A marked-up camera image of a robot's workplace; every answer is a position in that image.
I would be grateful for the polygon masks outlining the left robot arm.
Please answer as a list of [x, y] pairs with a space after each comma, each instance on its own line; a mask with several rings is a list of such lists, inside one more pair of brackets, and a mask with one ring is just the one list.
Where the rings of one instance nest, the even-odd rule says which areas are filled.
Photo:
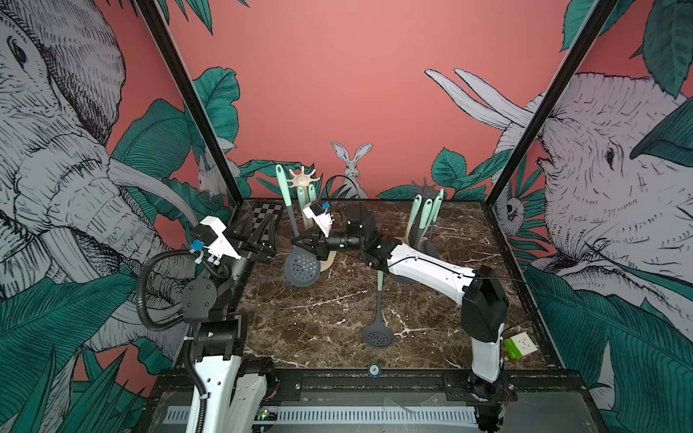
[[[277, 218], [272, 212], [248, 211], [225, 225], [207, 216], [192, 229], [189, 248], [165, 251], [150, 258], [138, 274], [136, 311], [149, 330], [164, 331], [180, 323], [189, 329], [183, 339], [183, 364], [194, 386], [189, 432], [250, 432], [264, 399], [276, 388], [274, 361], [243, 358], [247, 318], [237, 308], [257, 263], [277, 254]], [[155, 265], [175, 257], [190, 257], [209, 276], [184, 285], [182, 312], [156, 321], [146, 304], [147, 282]]]

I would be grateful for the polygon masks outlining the beige skimmer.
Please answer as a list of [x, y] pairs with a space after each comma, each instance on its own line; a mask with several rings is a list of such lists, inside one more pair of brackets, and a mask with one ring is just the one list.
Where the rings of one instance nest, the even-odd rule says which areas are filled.
[[424, 228], [424, 231], [422, 232], [422, 239], [424, 239], [431, 229], [431, 227], [434, 225], [438, 214], [440, 212], [440, 206], [441, 202], [443, 201], [443, 196], [444, 196], [444, 191], [440, 191], [438, 196], [436, 196], [435, 200], [433, 201], [433, 204], [431, 206], [431, 212], [427, 221], [427, 225]]
[[404, 236], [401, 238], [402, 242], [406, 245], [409, 244], [409, 236], [411, 234], [411, 229], [413, 228], [413, 223], [419, 214], [420, 207], [422, 206], [422, 195], [417, 194], [413, 200], [413, 205], [411, 206], [411, 212]]
[[297, 187], [296, 188], [296, 194], [297, 194], [297, 198], [298, 198], [299, 205], [300, 205], [300, 215], [301, 215], [301, 218], [303, 221], [303, 228], [309, 229], [310, 228], [309, 220], [308, 220], [308, 218], [306, 218], [305, 214], [303, 213], [303, 209], [309, 204], [308, 195], [307, 195], [307, 191], [306, 191], [305, 187], [303, 187], [303, 186]]
[[[318, 196], [317, 196], [315, 185], [313, 183], [311, 183], [309, 185], [308, 191], [309, 191], [310, 202], [311, 203], [316, 202]], [[334, 260], [335, 260], [335, 257], [336, 257], [336, 254], [337, 253], [335, 251], [330, 251], [328, 253], [328, 258], [325, 261], [321, 261], [321, 272], [325, 272], [330, 267], [332, 267]]]

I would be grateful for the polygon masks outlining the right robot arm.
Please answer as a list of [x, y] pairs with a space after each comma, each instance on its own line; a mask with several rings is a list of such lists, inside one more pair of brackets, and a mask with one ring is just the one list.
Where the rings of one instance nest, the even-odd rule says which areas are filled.
[[494, 270], [473, 269], [424, 254], [402, 240], [381, 232], [375, 218], [357, 204], [356, 216], [346, 219], [346, 229], [335, 231], [330, 204], [312, 203], [301, 210], [313, 226], [301, 231], [294, 215], [291, 243], [295, 247], [285, 262], [286, 279], [298, 287], [312, 285], [321, 263], [332, 252], [358, 252], [371, 269], [420, 283], [452, 299], [460, 307], [461, 327], [471, 338], [472, 368], [469, 390], [480, 401], [490, 401], [502, 387], [501, 341], [509, 301]]

